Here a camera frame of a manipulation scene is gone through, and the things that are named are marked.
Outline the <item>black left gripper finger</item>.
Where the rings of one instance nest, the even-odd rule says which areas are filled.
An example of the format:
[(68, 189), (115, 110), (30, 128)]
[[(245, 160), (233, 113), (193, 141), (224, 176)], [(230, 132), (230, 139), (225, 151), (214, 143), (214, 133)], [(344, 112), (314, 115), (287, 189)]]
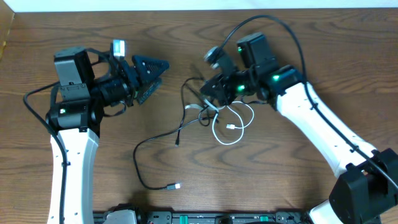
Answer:
[(154, 81), (143, 85), (137, 92), (136, 100), (142, 105), (162, 84), (161, 78), (156, 78)]
[(169, 69), (169, 62), (142, 55), (133, 55), (132, 62), (141, 83), (150, 83), (158, 79)]

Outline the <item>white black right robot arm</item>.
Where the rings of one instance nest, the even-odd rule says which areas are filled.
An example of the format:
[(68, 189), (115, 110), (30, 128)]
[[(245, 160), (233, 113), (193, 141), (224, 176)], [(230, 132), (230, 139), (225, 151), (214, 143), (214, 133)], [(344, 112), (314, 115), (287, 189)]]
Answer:
[(256, 94), (304, 133), (337, 178), (329, 198), (309, 210), (312, 223), (367, 223), (397, 206), (397, 154), (355, 134), (291, 65), (232, 69), (200, 89), (221, 106)]

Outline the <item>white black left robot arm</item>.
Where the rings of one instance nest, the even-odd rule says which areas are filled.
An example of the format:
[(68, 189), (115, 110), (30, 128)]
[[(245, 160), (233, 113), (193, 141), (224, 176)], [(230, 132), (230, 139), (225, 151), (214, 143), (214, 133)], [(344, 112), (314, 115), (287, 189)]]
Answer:
[(52, 194), (48, 223), (93, 223), (93, 169), (100, 123), (107, 106), (143, 104), (158, 89), (166, 60), (132, 56), (132, 65), (108, 53), (100, 62), (110, 76), (95, 78), (87, 51), (55, 54), (62, 101), (51, 105), (47, 124), (55, 131)]

